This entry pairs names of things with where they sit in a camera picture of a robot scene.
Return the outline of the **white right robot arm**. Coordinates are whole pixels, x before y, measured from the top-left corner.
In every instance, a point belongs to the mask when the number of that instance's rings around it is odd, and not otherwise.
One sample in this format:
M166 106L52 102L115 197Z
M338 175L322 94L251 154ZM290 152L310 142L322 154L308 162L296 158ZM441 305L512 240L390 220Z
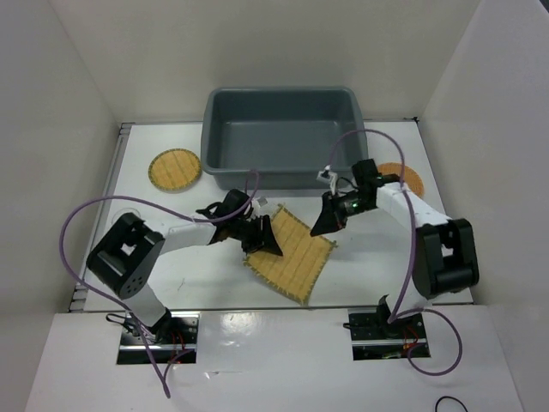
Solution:
M402 176L382 174L374 160L352 166L353 189L341 192L338 176L329 166L317 179L329 185L322 194L322 209L310 236L336 233L348 220L375 209L390 215L411 235L407 272L400 292L391 302L379 301L376 327L386 337L397 336L406 318L423 310L444 294L456 294L478 284L480 272L474 231L466 219L452 219L415 195Z

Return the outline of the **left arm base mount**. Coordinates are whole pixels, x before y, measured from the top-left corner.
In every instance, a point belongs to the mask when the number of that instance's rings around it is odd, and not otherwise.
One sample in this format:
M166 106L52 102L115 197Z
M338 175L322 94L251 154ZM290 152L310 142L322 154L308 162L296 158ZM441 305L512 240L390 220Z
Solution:
M110 312L106 321L119 325L121 330L118 345L117 364L125 366L150 363L142 336L129 314ZM152 333L143 328L143 335L149 345L154 360L161 365L195 364L198 340L199 312L172 312L170 324L161 331Z

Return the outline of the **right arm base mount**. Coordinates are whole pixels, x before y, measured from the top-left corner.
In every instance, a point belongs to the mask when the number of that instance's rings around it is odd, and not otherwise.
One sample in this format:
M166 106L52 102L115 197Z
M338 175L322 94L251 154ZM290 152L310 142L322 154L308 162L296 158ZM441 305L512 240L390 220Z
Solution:
M342 325L349 331L355 361L405 359L431 356L422 315L389 324L389 306L383 296L376 307L351 309Z

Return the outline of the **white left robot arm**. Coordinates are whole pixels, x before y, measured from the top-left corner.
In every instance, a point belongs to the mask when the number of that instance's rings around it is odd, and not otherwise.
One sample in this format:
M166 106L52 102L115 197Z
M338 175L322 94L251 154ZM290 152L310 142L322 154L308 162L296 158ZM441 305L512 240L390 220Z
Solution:
M199 209L188 221L153 224L133 213L121 215L92 249L86 265L141 321L142 335L158 343L174 334L180 323L148 285L156 261L168 252L226 239L239 241L247 255L283 255L270 217L258 215L250 197L232 189L223 201Z

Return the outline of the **square bamboo mat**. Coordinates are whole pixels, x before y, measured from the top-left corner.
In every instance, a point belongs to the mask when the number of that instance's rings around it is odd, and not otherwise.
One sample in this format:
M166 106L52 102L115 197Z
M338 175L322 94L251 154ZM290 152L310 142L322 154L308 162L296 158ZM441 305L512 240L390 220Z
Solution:
M311 237L311 228L282 204L271 224L283 255L257 251L245 258L244 266L276 293L306 306L336 243L323 236Z

